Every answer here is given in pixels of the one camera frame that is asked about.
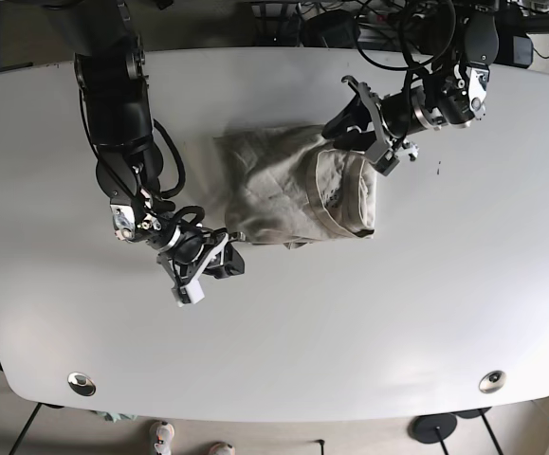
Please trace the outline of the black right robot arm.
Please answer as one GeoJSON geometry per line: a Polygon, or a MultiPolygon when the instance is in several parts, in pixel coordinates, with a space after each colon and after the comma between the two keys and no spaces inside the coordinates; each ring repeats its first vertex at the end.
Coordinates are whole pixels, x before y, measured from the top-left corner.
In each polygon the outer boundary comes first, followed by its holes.
{"type": "Polygon", "coordinates": [[[181,305],[205,294],[202,275],[245,271],[239,235],[204,227],[199,206],[178,208],[186,171],[172,138],[151,115],[145,54],[123,1],[41,1],[50,24],[74,52],[82,125],[109,198],[117,238],[144,243],[173,280],[181,305]]]}

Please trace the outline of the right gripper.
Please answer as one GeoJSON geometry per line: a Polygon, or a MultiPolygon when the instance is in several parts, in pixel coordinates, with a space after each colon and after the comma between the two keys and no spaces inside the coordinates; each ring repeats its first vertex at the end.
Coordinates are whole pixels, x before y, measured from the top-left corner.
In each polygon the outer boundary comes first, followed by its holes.
{"type": "Polygon", "coordinates": [[[229,232],[225,228],[177,228],[170,243],[163,246],[156,261],[174,281],[172,293],[179,306],[197,304],[205,293],[197,280],[207,269],[220,265],[227,244],[245,243],[243,232],[229,232]]]}

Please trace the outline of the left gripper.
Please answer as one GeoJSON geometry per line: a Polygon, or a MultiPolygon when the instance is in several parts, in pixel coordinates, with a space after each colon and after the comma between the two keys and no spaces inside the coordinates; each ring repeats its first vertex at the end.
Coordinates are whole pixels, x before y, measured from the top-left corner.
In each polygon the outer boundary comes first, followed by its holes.
{"type": "MultiPolygon", "coordinates": [[[[372,101],[376,104],[381,115],[382,126],[387,131],[387,138],[392,142],[395,150],[399,149],[405,139],[427,129],[416,117],[411,95],[415,89],[407,95],[398,92],[394,95],[381,98],[373,92],[366,82],[359,82],[351,75],[345,75],[341,82],[347,85],[353,92],[352,100],[372,101]]],[[[400,163],[400,160],[385,141],[374,142],[364,153],[374,169],[388,176],[400,163]]]]}

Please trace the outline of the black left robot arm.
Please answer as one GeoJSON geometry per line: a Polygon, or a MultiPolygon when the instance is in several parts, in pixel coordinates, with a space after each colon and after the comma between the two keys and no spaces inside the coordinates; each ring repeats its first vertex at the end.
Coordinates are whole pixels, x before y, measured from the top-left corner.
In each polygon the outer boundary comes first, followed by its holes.
{"type": "Polygon", "coordinates": [[[323,135],[388,175],[402,157],[418,157],[411,135],[483,119],[489,67],[499,49],[497,10],[494,1],[406,2],[392,15],[405,62],[398,69],[401,90],[381,97],[367,83],[343,77],[354,96],[323,135]]]}

